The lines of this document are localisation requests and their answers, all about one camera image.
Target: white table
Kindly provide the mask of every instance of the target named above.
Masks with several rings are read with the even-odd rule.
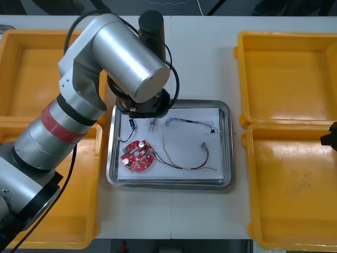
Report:
[[[124,17],[134,26],[137,17]],[[0,16],[21,29],[68,29],[75,17]],[[78,28],[84,28],[90,18]],[[231,109],[235,181],[229,191],[116,189],[101,171],[98,238],[245,239],[249,198],[239,80],[233,47],[241,31],[337,32],[337,17],[165,17],[166,43],[181,81],[181,99],[222,100]],[[174,93],[171,80],[166,88]]]

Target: robotic arm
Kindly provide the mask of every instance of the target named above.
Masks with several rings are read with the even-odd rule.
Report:
[[[55,168],[106,111],[98,93],[103,69],[122,113],[138,111],[146,118],[168,105],[170,96],[163,98],[162,88],[170,69],[159,54],[113,14],[95,18],[67,50],[58,65],[60,95],[15,142],[0,145],[0,250],[59,195],[62,176]]]

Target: orange storage box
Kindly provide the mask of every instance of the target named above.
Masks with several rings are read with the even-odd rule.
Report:
[[[252,124],[242,136],[250,237],[264,249],[337,251],[337,152],[329,125]]]
[[[0,122],[0,143],[15,141],[27,126],[25,122]],[[102,128],[95,124],[78,143],[67,188],[21,248],[83,249],[97,236],[97,189],[102,145]],[[72,153],[56,169],[63,176],[60,187],[68,175],[71,157]],[[13,248],[27,231],[19,233],[8,247]]]
[[[337,34],[242,32],[234,54],[243,127],[337,120]]]
[[[60,93],[58,62],[67,31],[9,30],[0,43],[0,121],[33,121]],[[80,35],[75,31],[70,44]],[[106,73],[100,78],[104,100]],[[103,116],[98,123],[104,123]]]

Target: red band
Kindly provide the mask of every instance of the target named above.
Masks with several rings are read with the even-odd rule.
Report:
[[[76,144],[78,143],[86,133],[80,134],[69,131],[64,126],[60,125],[51,115],[49,111],[50,105],[48,105],[41,113],[41,121],[45,128],[55,137],[59,138],[64,143]]]

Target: red circuit board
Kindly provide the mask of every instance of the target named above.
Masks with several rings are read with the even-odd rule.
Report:
[[[130,171],[141,172],[146,170],[153,162],[153,148],[151,145],[143,141],[145,148],[141,149],[139,147],[139,141],[134,141],[126,146],[127,154],[121,156],[122,161],[124,159],[129,159],[130,164],[125,165],[125,167]]]

